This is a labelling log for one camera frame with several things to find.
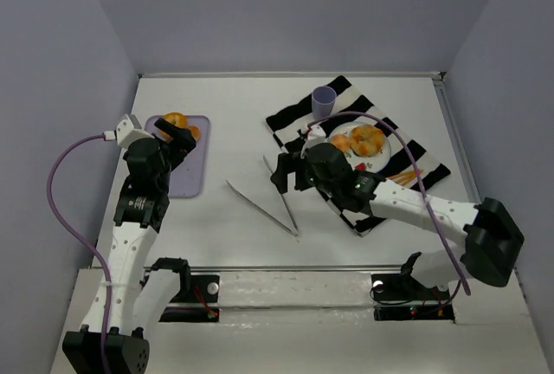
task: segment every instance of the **striped towel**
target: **striped towel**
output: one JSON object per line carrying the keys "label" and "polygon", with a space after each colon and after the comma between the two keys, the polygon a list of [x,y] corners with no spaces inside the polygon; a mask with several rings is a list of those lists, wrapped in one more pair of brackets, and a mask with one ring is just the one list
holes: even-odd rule
{"label": "striped towel", "polygon": [[[405,132],[389,119],[383,112],[371,103],[363,94],[361,94],[344,76],[340,75],[328,84],[337,93],[337,100],[333,112],[365,112],[372,114],[389,126],[393,127],[408,144],[408,148],[417,161],[425,189],[428,190],[437,182],[450,175],[450,170],[437,159],[431,156],[416,141],[411,139]],[[299,152],[304,145],[304,139],[300,136],[300,128],[313,120],[312,116],[312,96],[308,95],[298,104],[285,107],[273,116],[266,119],[269,129],[273,132],[274,139],[284,152]],[[351,121],[363,121],[373,125],[383,131],[390,143],[391,158],[389,163],[379,172],[379,174],[393,179],[412,190],[419,190],[416,182],[416,174],[409,162],[406,152],[395,135],[390,133],[376,122],[365,117],[344,116],[336,119],[329,119],[320,123],[320,126],[329,135],[336,127],[349,123]],[[321,196],[331,206],[331,208],[342,218],[342,220],[353,229],[358,235],[364,236],[374,229],[378,224],[384,221],[383,218],[366,216],[360,213],[342,210],[323,192]]]}

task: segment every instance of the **white plate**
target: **white plate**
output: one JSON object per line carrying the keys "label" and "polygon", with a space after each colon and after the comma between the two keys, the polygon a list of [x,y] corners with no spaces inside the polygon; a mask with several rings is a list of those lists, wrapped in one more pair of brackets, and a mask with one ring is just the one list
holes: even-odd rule
{"label": "white plate", "polygon": [[[351,123],[344,123],[331,132],[331,134],[327,138],[327,141],[331,143],[331,138],[333,136],[336,136],[337,134],[344,134],[350,137],[350,133],[354,127],[363,125],[367,125],[367,123],[364,123],[362,121],[352,121]],[[348,160],[348,163],[352,166],[352,169],[354,169],[359,164],[365,164],[366,171],[379,172],[389,163],[390,143],[389,140],[385,138],[385,142],[383,147],[381,148],[381,151],[373,156],[361,157],[354,153],[352,149],[346,152],[345,156],[346,160]]]}

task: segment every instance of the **metal utensil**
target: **metal utensil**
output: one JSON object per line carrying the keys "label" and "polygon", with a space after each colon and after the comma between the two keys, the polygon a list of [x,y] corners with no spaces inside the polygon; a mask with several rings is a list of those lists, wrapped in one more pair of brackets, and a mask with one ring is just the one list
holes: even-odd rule
{"label": "metal utensil", "polygon": [[275,224],[277,224],[279,227],[284,229],[288,234],[296,236],[296,234],[288,228],[285,224],[283,224],[281,221],[279,221],[277,218],[269,214],[267,211],[265,211],[260,205],[255,203],[254,201],[250,200],[248,197],[246,197],[244,194],[242,194],[238,189],[236,189],[231,182],[228,180],[225,181],[229,188],[240,198],[242,198],[244,201],[247,202],[248,205],[250,205],[252,208],[257,210],[258,212],[262,213],[265,217],[269,218],[271,221],[273,221]]}
{"label": "metal utensil", "polygon": [[[274,173],[274,170],[271,168],[271,165],[269,164],[269,161],[267,161],[266,156],[263,157],[263,163],[266,164],[267,168],[269,169],[269,173]],[[298,225],[296,224],[296,220],[294,219],[293,211],[291,210],[291,207],[288,205],[287,200],[285,199],[285,196],[281,193],[279,193],[281,201],[285,204],[285,208],[287,209],[288,216],[291,218],[291,222],[293,223],[294,229],[296,229],[296,236],[298,236]]]}

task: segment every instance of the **cup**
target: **cup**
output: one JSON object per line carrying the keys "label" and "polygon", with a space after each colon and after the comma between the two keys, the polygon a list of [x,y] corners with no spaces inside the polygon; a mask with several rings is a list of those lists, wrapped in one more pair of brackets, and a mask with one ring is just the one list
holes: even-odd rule
{"label": "cup", "polygon": [[328,86],[317,87],[312,91],[312,114],[316,120],[331,114],[337,93]]}

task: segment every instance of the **gray wall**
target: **gray wall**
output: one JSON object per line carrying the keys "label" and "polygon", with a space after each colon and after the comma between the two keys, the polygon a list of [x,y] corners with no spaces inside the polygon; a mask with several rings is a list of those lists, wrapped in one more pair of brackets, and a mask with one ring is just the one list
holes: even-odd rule
{"label": "gray wall", "polygon": [[[114,126],[137,76],[98,0],[0,0],[0,372],[49,372],[73,290],[89,262],[48,209],[50,166]],[[90,143],[59,170],[55,199],[93,240],[118,149]]]}
{"label": "gray wall", "polygon": [[140,73],[446,70],[486,0],[100,0]]}
{"label": "gray wall", "polygon": [[490,0],[447,86],[481,196],[501,199],[526,236],[519,259],[554,372],[554,5]]}

